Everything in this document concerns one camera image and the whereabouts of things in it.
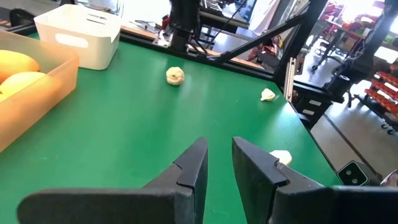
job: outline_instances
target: gray floor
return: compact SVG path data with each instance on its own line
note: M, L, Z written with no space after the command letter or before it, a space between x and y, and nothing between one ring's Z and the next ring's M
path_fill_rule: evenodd
M102 5L112 8L118 1L96 0L90 2L93 2L97 6ZM167 0L146 0L144 1L146 6L139 9L135 6L133 0L123 2L123 17L129 19L159 21L170 10ZM153 7L151 7L154 2L158 5L162 4L162 7L157 7L157 10L154 11ZM9 9L21 7L34 14L41 14L55 8L57 5L50 0L2 0L0 6ZM238 34L246 37L254 37L251 31L244 29L238 29ZM244 44L246 40L221 33L215 42L213 50L225 52ZM240 55L239 58L245 59L248 53ZM296 79L309 81L317 85L323 85L327 82L331 78L331 69L337 63L329 60L321 65L316 72L312 72L310 67L319 58L319 56L311 52L306 58L303 75L296 76ZM369 83L362 82L360 85L354 87L353 92L361 93L368 85ZM346 103L335 103L326 112L326 115L331 122L326 117L322 117L312 129L312 134L336 170L342 168L351 160L361 161L353 151L353 147L361 154L366 162L383 176L394 169L398 169L398 134L387 135L385 130L380 128L380 125L383 123L382 120L366 106L362 106L358 101L354 102L352 108L347 108Z

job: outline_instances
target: white storage bin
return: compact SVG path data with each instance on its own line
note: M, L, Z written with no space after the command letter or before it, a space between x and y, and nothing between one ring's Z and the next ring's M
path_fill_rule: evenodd
M83 68L107 68L119 45L121 18L84 6L65 4L34 21L40 40L76 50Z

